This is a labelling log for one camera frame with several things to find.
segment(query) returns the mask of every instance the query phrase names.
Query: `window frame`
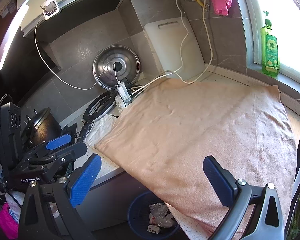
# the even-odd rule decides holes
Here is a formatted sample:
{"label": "window frame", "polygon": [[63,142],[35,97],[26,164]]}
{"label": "window frame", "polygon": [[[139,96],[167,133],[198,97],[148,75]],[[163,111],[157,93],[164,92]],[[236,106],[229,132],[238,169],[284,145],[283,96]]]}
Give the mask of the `window frame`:
{"label": "window frame", "polygon": [[[300,1],[293,0],[300,9]],[[246,0],[248,12],[251,20],[252,36],[253,36],[253,50],[254,50],[254,63],[261,65],[261,37],[260,29],[264,26],[263,16],[261,15],[258,0]],[[281,62],[280,73],[288,76],[300,83],[300,72],[286,66]]]}

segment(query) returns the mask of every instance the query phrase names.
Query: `green dish soap bottle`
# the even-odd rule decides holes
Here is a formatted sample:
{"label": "green dish soap bottle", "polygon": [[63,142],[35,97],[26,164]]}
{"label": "green dish soap bottle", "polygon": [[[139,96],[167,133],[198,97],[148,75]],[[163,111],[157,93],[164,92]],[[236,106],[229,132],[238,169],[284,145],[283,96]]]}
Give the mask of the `green dish soap bottle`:
{"label": "green dish soap bottle", "polygon": [[278,56],[277,37],[271,35],[272,23],[265,19],[266,26],[261,28],[261,55],[262,72],[266,75],[276,77],[279,74],[280,59]]}

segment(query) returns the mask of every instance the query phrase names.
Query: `pink bag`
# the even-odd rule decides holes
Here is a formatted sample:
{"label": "pink bag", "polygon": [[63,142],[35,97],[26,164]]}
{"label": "pink bag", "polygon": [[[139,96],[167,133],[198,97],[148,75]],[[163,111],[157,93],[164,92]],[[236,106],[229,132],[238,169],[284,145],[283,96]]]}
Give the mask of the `pink bag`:
{"label": "pink bag", "polygon": [[9,239],[18,238],[19,224],[9,214],[9,205],[5,203],[0,212],[0,227]]}

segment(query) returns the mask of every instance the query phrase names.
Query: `countertop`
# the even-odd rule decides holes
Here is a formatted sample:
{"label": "countertop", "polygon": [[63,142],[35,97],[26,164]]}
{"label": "countertop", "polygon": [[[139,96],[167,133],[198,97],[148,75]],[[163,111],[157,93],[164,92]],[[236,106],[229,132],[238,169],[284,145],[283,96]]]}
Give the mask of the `countertop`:
{"label": "countertop", "polygon": [[[246,85],[255,85],[253,83],[250,84],[251,81],[249,80],[242,80],[242,78],[249,78],[246,76],[241,75],[241,78],[238,78],[237,73],[233,76],[230,77],[229,75],[226,76],[222,76],[220,74],[216,74],[210,71],[207,71],[201,78],[201,82],[220,82],[220,83],[236,83],[236,84],[241,84],[242,86],[246,86]],[[81,117],[82,117],[82,110],[84,111],[84,109],[87,107],[86,105],[82,107],[82,109],[78,110],[78,113],[73,115],[72,120],[70,121],[69,118],[66,118],[63,122],[61,122],[63,125],[65,124],[73,124],[75,122],[79,121],[81,122]],[[300,122],[300,116],[297,115],[294,111],[292,111],[291,109],[287,108],[286,106],[284,106],[287,114],[290,114],[292,117],[294,117],[297,121]],[[112,110],[112,114],[118,114],[118,111],[116,109]],[[90,146],[88,146],[88,151],[86,153],[85,156],[82,156],[81,158],[77,159],[75,162],[75,167],[80,167],[83,165],[83,163],[89,158],[89,156],[92,153],[97,153],[101,156],[102,159],[102,165],[101,165],[101,170],[97,176],[97,178],[95,179],[94,183],[91,186],[91,189],[93,189],[94,187],[98,187],[98,185],[116,175],[118,175],[119,173],[123,172],[124,170],[119,167],[118,165],[116,165],[115,163],[113,163],[110,159],[108,159],[106,156],[104,156],[103,154],[101,154],[100,152],[98,152],[96,149],[91,148]],[[176,219],[176,221],[178,222],[178,224],[181,226],[181,228],[183,229],[183,231],[186,233],[186,235],[189,237],[190,240],[206,240],[209,238],[209,234],[207,233],[206,230],[204,230],[201,225],[199,224],[198,221],[187,217],[183,214],[181,214],[179,211],[177,211],[175,208],[173,208],[172,206],[170,206],[169,204],[167,204],[171,213],[173,214],[174,218]]]}

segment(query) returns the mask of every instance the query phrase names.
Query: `beige towel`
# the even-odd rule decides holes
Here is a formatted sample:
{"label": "beige towel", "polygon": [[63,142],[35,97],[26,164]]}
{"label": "beige towel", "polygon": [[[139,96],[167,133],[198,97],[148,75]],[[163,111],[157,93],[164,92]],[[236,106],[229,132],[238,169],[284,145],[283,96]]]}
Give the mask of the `beige towel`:
{"label": "beige towel", "polygon": [[273,182],[287,221],[297,147],[277,86],[155,82],[95,148],[210,231],[228,208],[203,173],[207,155],[250,185]]}

